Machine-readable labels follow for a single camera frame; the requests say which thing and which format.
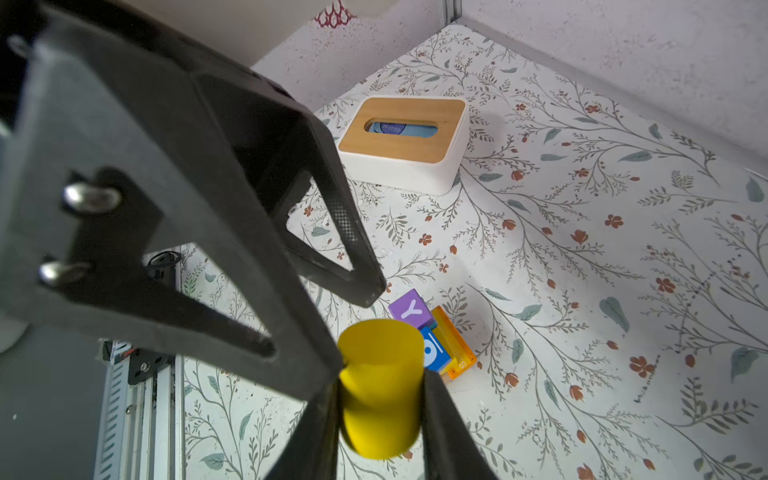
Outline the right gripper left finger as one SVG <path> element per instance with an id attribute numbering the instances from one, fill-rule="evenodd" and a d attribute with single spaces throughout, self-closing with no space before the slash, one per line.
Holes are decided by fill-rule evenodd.
<path id="1" fill-rule="evenodd" d="M 1 5 L 1 315 L 191 356 L 306 402 L 270 471 L 332 479 L 341 354 L 303 281 L 385 279 L 327 126 L 107 1 Z"/>

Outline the white wooden-lid tissue box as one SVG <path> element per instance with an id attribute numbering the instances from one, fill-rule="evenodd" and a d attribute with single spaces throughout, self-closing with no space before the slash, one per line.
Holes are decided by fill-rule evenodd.
<path id="1" fill-rule="evenodd" d="M 468 140 L 462 97 L 371 96 L 337 149 L 352 180 L 439 196 L 452 188 Z"/>

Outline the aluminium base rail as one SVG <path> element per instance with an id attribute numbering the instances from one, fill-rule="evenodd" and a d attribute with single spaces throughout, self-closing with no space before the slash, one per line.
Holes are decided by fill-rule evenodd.
<path id="1" fill-rule="evenodd" d="M 103 340 L 95 479 L 183 479 L 183 360 Z"/>

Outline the small yellow wooden block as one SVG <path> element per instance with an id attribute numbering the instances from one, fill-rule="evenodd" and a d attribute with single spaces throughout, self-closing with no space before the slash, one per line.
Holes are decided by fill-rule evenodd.
<path id="1" fill-rule="evenodd" d="M 360 456 L 385 460 L 407 451 L 421 430 L 424 342 L 414 327 L 366 320 L 338 339 L 343 435 Z"/>

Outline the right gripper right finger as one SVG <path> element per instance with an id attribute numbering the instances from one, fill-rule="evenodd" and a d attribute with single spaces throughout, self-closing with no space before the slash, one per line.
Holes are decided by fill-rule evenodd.
<path id="1" fill-rule="evenodd" d="M 424 478 L 496 479 L 437 372 L 425 371 L 422 391 Z"/>

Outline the blue number nine cube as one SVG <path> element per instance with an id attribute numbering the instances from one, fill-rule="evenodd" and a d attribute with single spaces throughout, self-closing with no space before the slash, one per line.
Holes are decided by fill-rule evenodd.
<path id="1" fill-rule="evenodd" d="M 450 364 L 452 357 L 434 331 L 434 328 L 428 327 L 420 330 L 424 340 L 423 365 L 428 370 L 440 373 Z"/>

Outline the purple letter Y cube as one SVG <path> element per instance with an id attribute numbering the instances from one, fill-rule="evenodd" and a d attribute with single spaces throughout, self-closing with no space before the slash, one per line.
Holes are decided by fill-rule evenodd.
<path id="1" fill-rule="evenodd" d="M 407 323 L 417 330 L 431 327 L 435 323 L 426 302 L 415 289 L 409 290 L 394 300 L 388 309 L 394 319 Z"/>

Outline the orange wooden cylinder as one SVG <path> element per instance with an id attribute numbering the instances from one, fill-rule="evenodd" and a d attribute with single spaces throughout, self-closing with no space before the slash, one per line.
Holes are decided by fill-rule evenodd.
<path id="1" fill-rule="evenodd" d="M 451 357 L 450 362 L 440 370 L 444 382 L 450 383 L 470 370 L 477 358 L 441 306 L 435 307 L 431 313 L 436 321 L 434 333 Z"/>

